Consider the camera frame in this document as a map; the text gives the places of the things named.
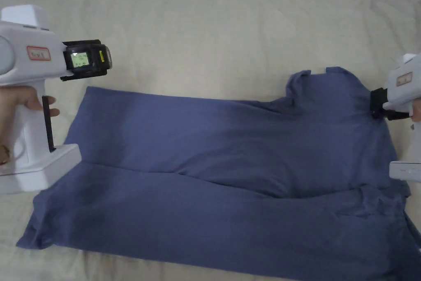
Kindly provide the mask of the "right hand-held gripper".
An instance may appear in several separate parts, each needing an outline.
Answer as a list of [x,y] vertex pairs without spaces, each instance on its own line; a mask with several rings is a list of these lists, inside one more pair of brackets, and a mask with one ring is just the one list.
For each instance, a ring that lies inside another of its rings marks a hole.
[[[414,115],[414,102],[421,97],[421,55],[405,54],[399,59],[396,69],[389,72],[386,84],[370,93],[370,112],[373,118],[396,121]],[[389,177],[392,179],[421,181],[421,123],[411,124],[412,142],[410,161],[392,161]]]

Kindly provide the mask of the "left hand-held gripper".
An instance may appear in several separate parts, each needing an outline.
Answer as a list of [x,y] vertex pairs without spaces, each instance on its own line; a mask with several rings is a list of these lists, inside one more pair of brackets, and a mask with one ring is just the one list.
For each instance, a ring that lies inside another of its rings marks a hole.
[[81,161],[77,144],[56,146],[45,82],[99,77],[112,68],[111,53],[99,39],[64,42],[50,30],[35,5],[5,7],[0,20],[0,86],[34,88],[40,111],[17,106],[7,128],[11,159],[0,168],[1,194],[45,190]]

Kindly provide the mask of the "person's right hand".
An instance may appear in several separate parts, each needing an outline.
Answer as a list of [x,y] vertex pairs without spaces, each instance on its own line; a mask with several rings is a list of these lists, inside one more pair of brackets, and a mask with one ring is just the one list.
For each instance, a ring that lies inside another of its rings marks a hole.
[[412,116],[413,122],[421,121],[421,98],[417,98],[412,102]]

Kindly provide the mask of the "person's left hand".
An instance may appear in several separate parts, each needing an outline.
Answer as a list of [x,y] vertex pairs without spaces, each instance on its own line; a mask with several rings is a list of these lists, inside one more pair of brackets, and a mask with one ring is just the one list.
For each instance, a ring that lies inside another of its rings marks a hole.
[[10,149],[6,146],[7,133],[13,126],[16,108],[25,106],[33,111],[42,111],[35,88],[30,86],[2,87],[0,89],[0,164],[10,161]]

